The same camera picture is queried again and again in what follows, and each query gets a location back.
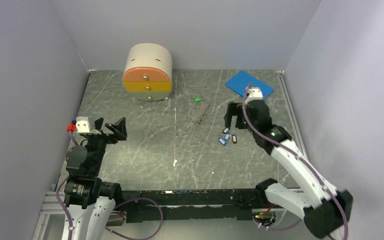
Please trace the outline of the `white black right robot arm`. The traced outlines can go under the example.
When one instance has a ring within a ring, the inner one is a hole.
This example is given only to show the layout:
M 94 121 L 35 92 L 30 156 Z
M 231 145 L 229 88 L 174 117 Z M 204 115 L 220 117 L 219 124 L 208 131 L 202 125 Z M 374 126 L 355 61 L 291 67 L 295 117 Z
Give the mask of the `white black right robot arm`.
M 230 128 L 236 116 L 236 128 L 246 129 L 255 143 L 277 160 L 296 181 L 301 192 L 284 187 L 274 179 L 256 186 L 255 202 L 262 208 L 275 204 L 293 213 L 318 238 L 333 238 L 343 229 L 343 239 L 349 237 L 353 196 L 340 191 L 313 167 L 299 150 L 292 136 L 280 125 L 273 124 L 269 107 L 263 100 L 229 102 L 224 116 Z

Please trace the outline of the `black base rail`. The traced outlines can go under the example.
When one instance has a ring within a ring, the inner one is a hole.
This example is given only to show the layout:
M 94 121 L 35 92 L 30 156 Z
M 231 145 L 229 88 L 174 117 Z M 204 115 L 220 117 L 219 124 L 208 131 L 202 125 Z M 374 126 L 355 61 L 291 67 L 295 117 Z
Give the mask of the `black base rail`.
M 126 190 L 115 207 L 128 223 L 159 220 L 250 221 L 271 203 L 254 188 Z

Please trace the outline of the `round mini drawer cabinet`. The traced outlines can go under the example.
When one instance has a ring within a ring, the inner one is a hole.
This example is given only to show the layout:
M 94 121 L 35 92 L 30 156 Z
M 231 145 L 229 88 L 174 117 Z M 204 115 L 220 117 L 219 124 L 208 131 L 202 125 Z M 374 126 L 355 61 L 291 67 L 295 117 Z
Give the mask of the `round mini drawer cabinet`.
M 167 101 L 172 92 L 173 59 L 155 43 L 134 45 L 128 53 L 122 83 L 135 100 Z

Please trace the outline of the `blue rectangular sheet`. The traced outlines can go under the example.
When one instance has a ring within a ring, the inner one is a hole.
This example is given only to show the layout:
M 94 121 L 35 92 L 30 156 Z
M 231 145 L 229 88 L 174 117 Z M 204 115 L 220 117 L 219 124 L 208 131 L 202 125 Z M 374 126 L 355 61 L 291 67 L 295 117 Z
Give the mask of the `blue rectangular sheet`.
M 273 87 L 257 79 L 256 77 L 251 76 L 245 71 L 239 71 L 236 73 L 225 83 L 225 86 L 241 97 L 245 96 L 246 104 L 252 101 L 247 100 L 247 89 L 250 87 L 260 88 L 263 93 L 263 100 L 265 100 L 266 97 L 268 97 L 274 91 Z

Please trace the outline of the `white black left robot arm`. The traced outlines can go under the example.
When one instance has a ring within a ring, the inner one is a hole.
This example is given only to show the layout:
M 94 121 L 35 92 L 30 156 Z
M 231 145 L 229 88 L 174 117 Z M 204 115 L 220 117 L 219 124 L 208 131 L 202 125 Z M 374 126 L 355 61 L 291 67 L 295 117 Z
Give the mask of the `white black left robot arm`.
M 127 139 L 126 118 L 115 123 L 95 121 L 87 116 L 77 117 L 68 124 L 68 132 L 74 146 L 65 156 L 68 176 L 64 179 L 64 198 L 56 189 L 56 198 L 65 213 L 62 239 L 97 240 L 112 210 L 124 201 L 119 183 L 104 182 L 99 172 L 107 145 L 115 145 Z

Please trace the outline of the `blue key tag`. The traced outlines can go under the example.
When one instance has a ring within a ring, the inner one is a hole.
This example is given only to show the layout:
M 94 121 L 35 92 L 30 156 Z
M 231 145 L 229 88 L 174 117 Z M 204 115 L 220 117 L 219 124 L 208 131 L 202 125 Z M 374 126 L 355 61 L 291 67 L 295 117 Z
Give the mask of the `blue key tag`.
M 222 138 L 222 137 L 219 137 L 218 138 L 218 142 L 223 145 L 223 146 L 226 146 L 227 145 L 227 142 Z
M 229 139 L 230 139 L 230 137 L 231 137 L 231 133 L 230 133 L 230 132 L 227 132 L 227 133 L 224 135 L 224 140 L 228 142 Z

